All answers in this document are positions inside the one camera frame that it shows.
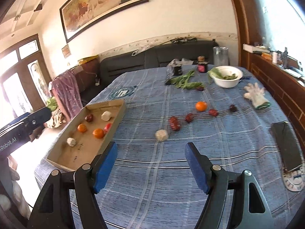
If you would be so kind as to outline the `dark purple plum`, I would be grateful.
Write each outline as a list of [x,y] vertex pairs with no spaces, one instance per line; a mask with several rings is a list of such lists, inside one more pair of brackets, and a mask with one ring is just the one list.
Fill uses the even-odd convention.
[[238,109],[237,109],[236,105],[234,105],[234,104],[231,104],[231,105],[230,105],[229,111],[230,111],[231,113],[234,113],[234,112],[236,112],[237,110],[238,110]]

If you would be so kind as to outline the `small orange tangerine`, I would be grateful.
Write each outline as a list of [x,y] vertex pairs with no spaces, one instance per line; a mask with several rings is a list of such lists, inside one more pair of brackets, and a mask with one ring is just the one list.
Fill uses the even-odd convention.
[[208,105],[205,101],[199,101],[195,104],[195,108],[197,111],[203,112],[207,110]]

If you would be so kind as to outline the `brown patterned blanket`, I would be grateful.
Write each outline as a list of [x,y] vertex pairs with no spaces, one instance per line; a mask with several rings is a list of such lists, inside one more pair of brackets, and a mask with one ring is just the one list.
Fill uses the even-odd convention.
[[66,119],[64,117],[64,114],[62,113],[62,111],[60,110],[60,108],[56,108],[52,114],[51,114],[51,118],[50,120],[48,120],[45,123],[45,126],[47,128],[58,128],[61,125],[63,125],[64,123],[66,123]]

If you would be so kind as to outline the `purple floral cloth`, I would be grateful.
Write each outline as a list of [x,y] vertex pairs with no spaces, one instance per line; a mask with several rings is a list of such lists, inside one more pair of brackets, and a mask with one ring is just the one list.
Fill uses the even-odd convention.
[[56,76],[49,86],[66,120],[71,121],[83,108],[75,75],[71,70],[66,70]]

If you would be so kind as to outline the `black smartphone gold case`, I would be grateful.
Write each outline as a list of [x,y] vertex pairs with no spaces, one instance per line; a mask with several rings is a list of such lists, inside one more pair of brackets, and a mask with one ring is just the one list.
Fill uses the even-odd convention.
[[284,169],[290,172],[300,168],[302,165],[301,154],[288,122],[273,123],[271,130],[280,150]]

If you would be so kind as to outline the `dark red jujube date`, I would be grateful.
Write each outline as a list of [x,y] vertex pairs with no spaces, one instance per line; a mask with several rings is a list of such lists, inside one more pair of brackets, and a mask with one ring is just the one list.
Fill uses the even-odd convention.
[[94,116],[93,114],[87,114],[86,117],[85,117],[85,121],[90,123],[94,120]]

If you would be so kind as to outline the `red tomato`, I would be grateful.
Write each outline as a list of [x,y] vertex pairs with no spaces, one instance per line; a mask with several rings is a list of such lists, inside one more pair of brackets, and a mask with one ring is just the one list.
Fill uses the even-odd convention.
[[107,133],[110,130],[111,126],[112,126],[112,123],[107,123],[103,129],[104,133]]

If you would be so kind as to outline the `blue plaid tablecloth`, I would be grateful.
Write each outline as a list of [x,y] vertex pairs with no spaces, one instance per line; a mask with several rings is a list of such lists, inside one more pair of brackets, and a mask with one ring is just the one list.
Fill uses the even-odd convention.
[[[275,228],[285,228],[304,200],[304,191],[292,192],[282,181],[279,149],[271,133],[273,123],[287,119],[270,93],[270,107],[253,108],[244,98],[244,86],[225,89],[209,81],[205,73],[192,78],[203,91],[165,85],[166,68],[127,72],[99,93],[92,103],[113,98],[125,101],[126,111],[114,135],[118,155],[107,185],[96,196],[108,228],[194,228],[206,201],[185,158],[186,143],[227,171],[251,170],[267,200]],[[199,101],[206,111],[195,108]],[[229,107],[236,105],[231,113]],[[209,110],[218,116],[209,115]],[[187,114],[194,114],[191,123]],[[180,124],[173,131],[169,119]],[[166,130],[159,142],[155,132]]]

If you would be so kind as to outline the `blue pen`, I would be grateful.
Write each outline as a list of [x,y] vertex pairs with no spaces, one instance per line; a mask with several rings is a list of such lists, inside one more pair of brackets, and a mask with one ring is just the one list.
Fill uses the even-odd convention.
[[242,80],[249,80],[249,79],[251,79],[252,78],[252,76],[244,76],[244,77],[242,77],[240,80],[242,81]]

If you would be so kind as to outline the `white plastic bowl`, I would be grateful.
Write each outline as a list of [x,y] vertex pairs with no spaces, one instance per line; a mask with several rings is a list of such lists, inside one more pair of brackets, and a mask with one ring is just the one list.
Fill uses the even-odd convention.
[[233,66],[213,67],[208,74],[214,83],[221,88],[233,88],[243,77],[243,72]]

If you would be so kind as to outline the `green leafy vegetable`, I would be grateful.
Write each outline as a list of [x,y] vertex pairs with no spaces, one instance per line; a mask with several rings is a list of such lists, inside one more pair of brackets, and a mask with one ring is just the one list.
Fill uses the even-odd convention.
[[204,88],[202,82],[190,82],[190,78],[195,76],[195,71],[190,70],[186,74],[170,79],[170,84],[176,88],[192,90],[198,87]]

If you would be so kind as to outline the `clear glass jar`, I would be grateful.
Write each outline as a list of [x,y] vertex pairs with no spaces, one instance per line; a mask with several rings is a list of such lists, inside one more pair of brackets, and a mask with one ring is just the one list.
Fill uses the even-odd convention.
[[213,59],[215,66],[228,66],[229,49],[227,47],[213,47]]

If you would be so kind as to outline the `framed horse painting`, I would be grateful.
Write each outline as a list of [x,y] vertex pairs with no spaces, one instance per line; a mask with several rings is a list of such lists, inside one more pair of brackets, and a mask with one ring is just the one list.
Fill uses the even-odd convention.
[[65,40],[76,36],[120,11],[148,0],[68,0],[59,9]]

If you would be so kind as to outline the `small black device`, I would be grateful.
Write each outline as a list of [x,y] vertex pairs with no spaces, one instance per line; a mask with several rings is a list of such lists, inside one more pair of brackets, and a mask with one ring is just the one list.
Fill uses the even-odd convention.
[[178,59],[172,60],[166,67],[165,85],[171,85],[171,79],[182,75],[181,62]]

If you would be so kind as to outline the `black leather sofa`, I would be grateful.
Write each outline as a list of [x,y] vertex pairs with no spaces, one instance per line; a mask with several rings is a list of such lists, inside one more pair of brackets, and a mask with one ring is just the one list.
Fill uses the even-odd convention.
[[136,56],[131,52],[107,57],[100,62],[100,84],[102,91],[117,77],[125,72],[167,66],[172,60],[188,59],[196,61],[198,56],[204,56],[210,64],[213,63],[213,47],[219,44],[213,40],[197,40],[171,42],[146,50]]

